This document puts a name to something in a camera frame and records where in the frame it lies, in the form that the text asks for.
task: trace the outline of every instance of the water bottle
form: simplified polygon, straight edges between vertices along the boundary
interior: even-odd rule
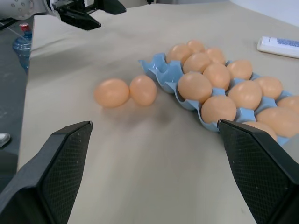
[[[24,36],[18,37],[14,41],[13,49],[19,58],[21,66],[24,68],[27,74],[32,42],[32,31],[27,23],[20,24],[20,28],[24,32]]]

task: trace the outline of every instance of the egg tray cup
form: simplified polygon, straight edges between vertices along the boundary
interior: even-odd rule
[[[182,64],[180,61],[171,61],[169,64],[166,63],[166,55],[164,53],[154,55],[152,61],[150,63],[146,62],[145,60],[139,60],[141,63],[142,69],[144,73],[150,77],[152,80],[159,83],[161,88],[170,94],[174,94],[177,101],[181,104],[183,108],[189,111],[197,110],[199,120],[203,127],[212,131],[212,132],[219,132],[217,124],[212,122],[210,124],[205,123],[202,120],[200,115],[201,104],[197,100],[190,100],[184,99],[178,92],[178,81],[184,75],[182,70]],[[232,61],[229,60],[226,62],[226,66],[228,66]],[[252,73],[250,80],[255,80],[260,76],[256,73]],[[246,80],[234,78],[230,81],[228,90],[220,88],[213,88],[211,96],[227,96],[228,92],[233,88],[235,85],[244,82]],[[271,107],[277,107],[277,102],[285,97],[292,96],[289,92],[283,90],[281,95],[276,99],[272,99],[269,97],[262,97],[262,100],[257,107],[256,110],[250,110],[246,108],[237,108],[236,117],[234,119],[235,122],[249,122],[249,121],[256,121],[256,115]],[[284,145],[289,138],[285,138],[282,136],[277,136],[277,142],[279,145]]]

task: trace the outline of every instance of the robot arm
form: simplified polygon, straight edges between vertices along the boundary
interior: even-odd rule
[[[99,9],[110,14],[126,12],[118,0],[94,0],[89,6],[84,0],[0,0],[0,22],[3,24],[0,30],[35,14],[50,14],[72,26],[91,30],[101,27],[90,16]]]

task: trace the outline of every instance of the paper surface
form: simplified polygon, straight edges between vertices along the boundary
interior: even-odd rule
[[[19,167],[52,132],[92,120],[70,224],[254,224],[220,135],[160,88],[150,107],[129,100],[112,110],[96,104],[93,90],[111,77],[129,84],[142,74],[138,59],[197,39],[227,59],[249,59],[255,72],[299,94],[299,61],[256,50],[263,35],[295,39],[299,29],[229,2],[156,4],[93,17],[103,27],[90,32],[35,18]]]

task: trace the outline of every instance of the plastic egg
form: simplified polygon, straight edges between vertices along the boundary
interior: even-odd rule
[[[205,69],[203,76],[207,77],[213,87],[228,89],[230,75],[225,65],[219,63],[210,64]]]
[[[299,133],[299,115],[287,108],[265,109],[256,115],[256,120],[268,125],[282,137],[291,138]]]
[[[184,73],[190,71],[203,73],[206,67],[211,63],[211,60],[206,53],[196,53],[191,55],[183,66]]]
[[[181,61],[182,64],[185,63],[187,58],[192,54],[191,49],[187,44],[181,43],[173,46],[166,56],[166,62],[170,63],[171,60]]]
[[[243,124],[250,125],[252,127],[260,129],[260,130],[268,133],[275,141],[277,140],[277,135],[275,134],[275,132],[273,131],[273,129],[270,128],[268,125],[265,125],[265,124],[263,124],[261,122],[254,122],[254,121],[244,122]]]
[[[214,96],[206,100],[200,110],[202,120],[210,124],[220,119],[234,120],[237,108],[233,100],[226,96]]]
[[[202,104],[211,96],[212,85],[202,74],[190,72],[178,81],[178,92],[184,99],[197,100]]]
[[[252,75],[252,64],[249,60],[236,60],[227,66],[230,78],[249,80]]]
[[[288,108],[299,114],[299,96],[283,98],[277,103],[277,106]]]
[[[96,87],[94,98],[102,107],[117,107],[128,100],[129,87],[121,79],[108,79]]]
[[[262,90],[257,83],[247,80],[235,85],[228,93],[237,108],[255,110],[262,99]]]
[[[225,64],[225,56],[223,52],[218,48],[209,48],[206,50],[206,54],[213,63]]]
[[[260,85],[264,97],[277,99],[283,90],[282,83],[274,77],[264,76],[254,81]]]
[[[154,81],[148,76],[135,77],[130,84],[131,98],[139,105],[151,105],[157,96],[157,87]]]
[[[191,49],[192,53],[199,53],[199,52],[205,52],[204,45],[196,40],[188,41],[187,46]]]

